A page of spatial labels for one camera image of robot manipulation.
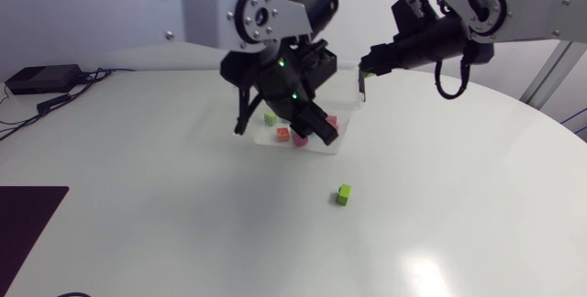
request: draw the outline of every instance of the small block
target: small block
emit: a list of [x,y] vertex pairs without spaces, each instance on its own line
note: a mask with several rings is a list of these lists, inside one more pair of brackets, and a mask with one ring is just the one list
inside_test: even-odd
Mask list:
[[350,195],[350,186],[343,184],[338,188],[337,203],[340,205],[347,205]]
[[268,111],[265,113],[265,125],[268,127],[272,127],[277,123],[277,115],[273,113],[273,111]]
[[337,203],[340,205],[347,205],[347,202],[349,201],[348,197],[344,197],[344,196],[337,196]]
[[305,144],[308,143],[309,139],[308,137],[300,137],[297,134],[293,135],[293,143],[297,146],[297,147],[302,147],[305,146]]
[[277,139],[280,142],[289,141],[290,139],[290,129],[287,127],[281,127],[277,129]]
[[333,122],[333,121],[329,121],[329,120],[327,120],[327,122],[328,122],[328,123],[329,123],[329,124],[330,124],[330,125],[331,125],[333,128],[335,128],[335,129],[338,131],[338,125],[337,125],[337,122]]
[[338,121],[338,118],[336,116],[327,116],[327,121],[330,124],[336,124]]

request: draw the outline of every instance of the red cube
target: red cube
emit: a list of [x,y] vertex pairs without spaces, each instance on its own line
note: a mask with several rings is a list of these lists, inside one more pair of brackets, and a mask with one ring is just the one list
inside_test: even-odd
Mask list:
[[305,146],[308,143],[308,137],[300,137],[298,134],[293,134],[293,143],[297,147]]
[[290,129],[288,127],[280,127],[277,129],[277,139],[280,142],[289,141],[290,139]]

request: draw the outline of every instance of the green cube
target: green cube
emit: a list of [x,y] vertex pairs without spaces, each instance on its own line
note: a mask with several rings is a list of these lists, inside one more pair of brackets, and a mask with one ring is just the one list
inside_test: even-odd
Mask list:
[[272,127],[277,123],[277,115],[273,111],[265,113],[265,125]]
[[347,205],[350,195],[350,186],[342,185],[338,188],[337,203],[340,205]]

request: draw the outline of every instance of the orange cube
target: orange cube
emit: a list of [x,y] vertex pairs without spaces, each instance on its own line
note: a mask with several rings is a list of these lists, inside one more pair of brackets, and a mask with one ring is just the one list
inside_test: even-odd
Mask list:
[[281,127],[277,129],[277,139],[279,142],[285,142],[290,140],[290,129],[287,127]]

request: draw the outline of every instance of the pink cube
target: pink cube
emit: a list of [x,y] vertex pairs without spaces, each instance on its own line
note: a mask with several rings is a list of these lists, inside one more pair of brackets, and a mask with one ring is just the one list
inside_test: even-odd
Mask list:
[[335,126],[337,124],[337,117],[336,116],[327,116],[327,121],[330,125]]
[[297,146],[297,147],[302,147],[305,146],[305,144],[308,143],[308,137],[300,137],[297,134],[293,135],[293,143]]
[[338,131],[338,125],[336,121],[331,121],[327,119],[327,122]]

